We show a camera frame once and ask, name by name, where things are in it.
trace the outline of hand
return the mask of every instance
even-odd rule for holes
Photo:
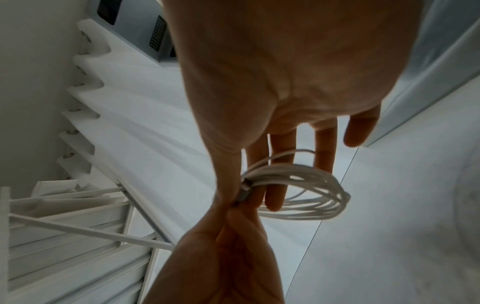
[[[268,135],[273,153],[294,149],[301,123],[315,129],[314,167],[332,172],[337,116],[350,115],[347,146],[367,138],[407,63],[421,15],[419,0],[163,4],[224,203],[238,193],[241,149],[249,165],[269,155]],[[286,190],[269,186],[266,206],[279,210]]]
[[[214,204],[178,243],[144,304],[284,303],[256,206]]]

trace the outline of white cable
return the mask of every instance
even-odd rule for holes
[[[315,154],[312,150],[290,150],[265,158],[251,166],[241,176],[242,191],[238,201],[244,200],[251,188],[262,185],[291,185],[303,190],[285,199],[278,212],[271,212],[262,205],[259,216],[287,220],[324,220],[338,216],[350,201],[339,181],[330,173],[297,164],[269,164],[269,161],[298,152]],[[299,199],[306,192],[318,194],[316,198]]]

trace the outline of charging cable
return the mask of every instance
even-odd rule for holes
[[[315,154],[312,150],[289,150],[265,158],[251,166],[242,177],[237,201],[244,201],[252,188],[265,185],[286,185],[303,189],[285,199],[278,212],[271,212],[265,203],[258,209],[259,216],[286,220],[324,220],[338,216],[347,207],[350,194],[340,186],[330,173],[298,164],[271,164],[271,160],[299,152]],[[307,192],[316,193],[315,198],[301,199]]]

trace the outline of white wall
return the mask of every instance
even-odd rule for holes
[[[72,98],[76,23],[87,0],[0,2],[0,186],[29,195],[38,180],[62,179],[55,160],[65,152],[58,134]]]
[[[480,302],[479,96],[476,78],[359,149],[351,202],[321,224],[288,303]]]

